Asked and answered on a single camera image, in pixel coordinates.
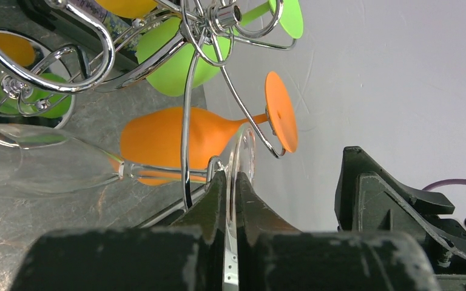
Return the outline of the clear wine glass front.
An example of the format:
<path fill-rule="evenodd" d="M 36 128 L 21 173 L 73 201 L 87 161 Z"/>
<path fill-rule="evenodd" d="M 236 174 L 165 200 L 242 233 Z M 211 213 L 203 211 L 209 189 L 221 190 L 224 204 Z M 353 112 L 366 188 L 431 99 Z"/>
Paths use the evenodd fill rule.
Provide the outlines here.
<path fill-rule="evenodd" d="M 26 124 L 0 124 L 0 196 L 50 198 L 103 186 L 122 179 L 148 179 L 201 183 L 201 195 L 184 190 L 184 215 L 201 200 L 214 175 L 227 178 L 223 288 L 238 290 L 235 180 L 254 174 L 254 133 L 243 124 L 231 139 L 227 164 L 214 156 L 204 170 L 188 166 L 162 167 L 128 161 L 63 130 Z"/>

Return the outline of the orange wine glass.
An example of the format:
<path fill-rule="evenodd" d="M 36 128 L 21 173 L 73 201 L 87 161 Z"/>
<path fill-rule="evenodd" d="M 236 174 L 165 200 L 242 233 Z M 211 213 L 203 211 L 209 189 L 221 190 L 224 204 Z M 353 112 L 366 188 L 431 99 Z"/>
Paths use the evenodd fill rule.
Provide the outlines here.
<path fill-rule="evenodd" d="M 267 112 L 255 115 L 256 124 L 271 122 L 283 148 L 294 153 L 299 134 L 291 98 L 281 77 L 269 72 L 265 80 Z M 169 107 L 129 121 L 120 138 L 120 153 L 132 162 L 151 166 L 181 166 L 180 147 L 183 121 L 182 107 Z M 212 156 L 218 156 L 246 118 L 231 120 L 198 107 L 191 108 L 189 126 L 189 163 L 204 170 Z"/>

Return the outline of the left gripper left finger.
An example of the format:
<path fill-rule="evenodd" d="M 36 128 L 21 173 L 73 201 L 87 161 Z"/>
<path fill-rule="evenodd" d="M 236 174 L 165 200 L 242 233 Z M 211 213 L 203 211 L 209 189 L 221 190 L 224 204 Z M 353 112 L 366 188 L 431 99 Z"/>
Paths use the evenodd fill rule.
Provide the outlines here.
<path fill-rule="evenodd" d="M 221 290 L 227 178 L 169 226 L 65 229 L 40 236 L 12 290 Z"/>

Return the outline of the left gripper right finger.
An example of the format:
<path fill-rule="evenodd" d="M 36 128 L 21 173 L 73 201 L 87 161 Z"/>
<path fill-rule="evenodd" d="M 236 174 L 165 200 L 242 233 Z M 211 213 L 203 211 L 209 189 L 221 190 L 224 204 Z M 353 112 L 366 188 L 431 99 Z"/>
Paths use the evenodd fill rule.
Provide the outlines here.
<path fill-rule="evenodd" d="M 420 245 L 388 231 L 303 232 L 235 180 L 240 290 L 439 290 Z"/>

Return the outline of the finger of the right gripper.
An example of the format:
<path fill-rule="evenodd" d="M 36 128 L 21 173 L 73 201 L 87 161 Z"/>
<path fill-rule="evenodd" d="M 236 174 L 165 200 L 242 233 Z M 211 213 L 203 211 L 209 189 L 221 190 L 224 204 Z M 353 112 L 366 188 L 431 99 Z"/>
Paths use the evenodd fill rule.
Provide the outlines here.
<path fill-rule="evenodd" d="M 466 232 L 442 227 L 455 206 L 442 193 L 407 186 L 358 146 L 343 149 L 334 211 L 341 231 L 410 235 L 436 273 L 466 275 Z"/>

